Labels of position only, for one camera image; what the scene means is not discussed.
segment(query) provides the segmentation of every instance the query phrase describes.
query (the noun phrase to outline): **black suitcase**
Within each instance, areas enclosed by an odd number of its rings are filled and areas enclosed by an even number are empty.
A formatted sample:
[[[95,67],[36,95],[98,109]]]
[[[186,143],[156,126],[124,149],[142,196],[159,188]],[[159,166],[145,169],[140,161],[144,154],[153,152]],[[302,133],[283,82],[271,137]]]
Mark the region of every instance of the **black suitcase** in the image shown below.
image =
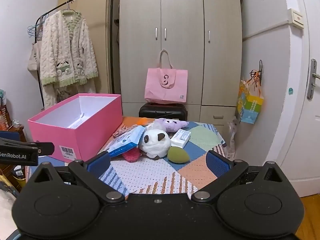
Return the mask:
[[[161,105],[156,103],[146,103],[140,108],[139,117],[146,118],[168,118],[186,121],[188,111],[182,104]]]

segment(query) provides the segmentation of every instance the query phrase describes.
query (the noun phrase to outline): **white door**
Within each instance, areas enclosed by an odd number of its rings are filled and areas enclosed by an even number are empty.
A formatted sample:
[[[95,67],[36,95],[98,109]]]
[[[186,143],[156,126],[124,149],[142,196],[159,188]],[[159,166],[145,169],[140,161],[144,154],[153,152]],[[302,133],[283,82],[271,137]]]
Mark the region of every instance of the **white door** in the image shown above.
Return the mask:
[[[119,46],[122,102],[144,103],[147,71],[161,51],[161,0],[120,0]]]
[[[242,60],[240,0],[204,0],[202,104],[236,106]]]
[[[310,39],[309,62],[313,58],[317,60],[317,73],[320,74],[320,0],[304,0],[304,2]],[[320,193],[319,142],[320,80],[316,79],[313,99],[305,98],[293,141],[282,165],[280,165],[299,196]]]
[[[174,68],[188,70],[187,104],[200,105],[204,65],[203,0],[161,0],[162,49]],[[168,67],[167,55],[162,66]]]

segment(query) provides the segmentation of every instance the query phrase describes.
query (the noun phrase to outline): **black metal rack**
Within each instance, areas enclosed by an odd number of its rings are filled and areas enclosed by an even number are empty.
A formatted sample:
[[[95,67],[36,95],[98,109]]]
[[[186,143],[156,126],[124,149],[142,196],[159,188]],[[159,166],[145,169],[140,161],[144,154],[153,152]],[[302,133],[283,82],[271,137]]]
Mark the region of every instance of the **black metal rack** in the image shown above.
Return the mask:
[[[40,20],[41,17],[46,16],[47,14],[51,13],[52,11],[58,9],[59,7],[72,2],[73,0],[68,0],[60,5],[58,5],[57,7],[51,9],[50,11],[44,13],[43,15],[41,15],[38,20],[36,21],[36,25],[35,25],[35,43],[37,42],[37,30],[36,30],[36,26],[38,24],[38,21]],[[113,41],[112,41],[112,22],[113,19],[113,0],[111,0],[111,5],[110,5],[110,28],[109,28],[109,46],[110,46],[110,74],[111,74],[111,89],[112,89],[112,93],[114,94],[115,92],[115,85],[114,85],[114,78],[113,78],[113,49],[112,49],[112,45],[113,45]],[[41,87],[41,82],[40,82],[40,73],[39,70],[37,70],[37,76],[38,76],[38,83],[39,83],[39,89],[40,89],[40,94],[41,94],[41,99],[42,99],[42,104],[44,107],[44,99],[43,99],[43,94],[42,94],[42,87]]]

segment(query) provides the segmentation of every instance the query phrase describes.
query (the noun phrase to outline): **green makeup sponge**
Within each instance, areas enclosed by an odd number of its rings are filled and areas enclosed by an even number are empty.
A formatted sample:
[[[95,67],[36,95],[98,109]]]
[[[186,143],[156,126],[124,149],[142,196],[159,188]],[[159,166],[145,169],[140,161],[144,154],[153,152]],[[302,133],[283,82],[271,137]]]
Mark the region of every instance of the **green makeup sponge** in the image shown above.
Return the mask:
[[[190,160],[190,157],[184,149],[171,146],[168,151],[168,159],[173,163],[185,163]]]

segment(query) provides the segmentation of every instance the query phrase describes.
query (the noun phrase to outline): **wardrobe handle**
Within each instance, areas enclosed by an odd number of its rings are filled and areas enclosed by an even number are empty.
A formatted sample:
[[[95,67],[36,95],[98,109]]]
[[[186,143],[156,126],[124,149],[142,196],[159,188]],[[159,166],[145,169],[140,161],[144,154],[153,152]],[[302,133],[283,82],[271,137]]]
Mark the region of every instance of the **wardrobe handle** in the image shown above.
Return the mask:
[[[222,116],[213,116],[214,119],[223,119],[223,115]]]

